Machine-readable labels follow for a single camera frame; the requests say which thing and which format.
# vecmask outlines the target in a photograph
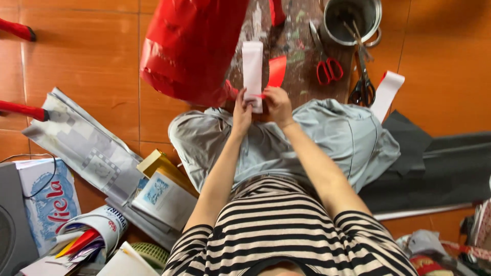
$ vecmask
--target paint-stained wooden board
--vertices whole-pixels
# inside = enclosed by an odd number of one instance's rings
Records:
[[[283,10],[287,16],[285,24],[271,26],[268,0],[250,0],[236,54],[232,59],[228,79],[234,87],[242,87],[242,42],[259,40],[264,43],[263,88],[268,83],[268,60],[280,55],[287,56],[285,89],[296,108],[311,99],[333,98],[346,103],[351,77],[353,47],[325,44],[326,53],[338,59],[344,70],[340,81],[326,86],[319,85],[316,70],[320,53],[316,50],[310,34],[309,21],[316,26],[322,21],[322,12],[317,1],[283,0]]]

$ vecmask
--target orange tile floor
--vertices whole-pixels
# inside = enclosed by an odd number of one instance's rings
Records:
[[[186,104],[153,90],[138,77],[142,40],[158,0],[0,0],[0,18],[31,26],[38,42],[0,33],[0,99],[41,106],[55,86],[142,156],[155,148],[179,158],[167,126]],[[371,50],[372,80],[386,70],[406,82],[397,109],[433,136],[491,129],[488,106],[491,1],[382,0],[383,39]],[[20,130],[27,118],[0,116],[0,159],[44,152]],[[76,176],[83,212],[104,195]],[[420,228],[457,241],[464,209],[385,221],[394,237]],[[130,241],[149,241],[134,226]]]

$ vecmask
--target metal container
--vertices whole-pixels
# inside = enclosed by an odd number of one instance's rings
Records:
[[[320,26],[321,39],[326,42],[336,42],[344,46],[356,45],[355,39],[350,35],[343,24],[346,22],[353,28],[353,21],[360,32],[361,41],[365,42],[375,33],[375,41],[365,43],[366,47],[373,47],[380,43],[382,30],[382,3],[380,0],[319,0],[319,7],[324,11],[323,22]]]

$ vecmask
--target striped shirt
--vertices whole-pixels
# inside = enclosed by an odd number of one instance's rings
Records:
[[[417,275],[373,217],[346,211],[331,220],[301,185],[275,176],[237,193],[214,228],[183,233],[163,275],[249,275],[278,258],[306,275]]]

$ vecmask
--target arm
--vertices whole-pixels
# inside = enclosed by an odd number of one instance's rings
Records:
[[[198,202],[183,231],[199,224],[214,227],[218,214],[228,202],[241,143],[251,124],[252,106],[243,107],[244,92],[245,89],[237,95],[232,132],[206,178]]]
[[[334,218],[343,211],[360,211],[371,215],[336,163],[293,120],[288,94],[281,88],[272,87],[266,88],[264,94],[271,115],[292,144],[330,217]]]

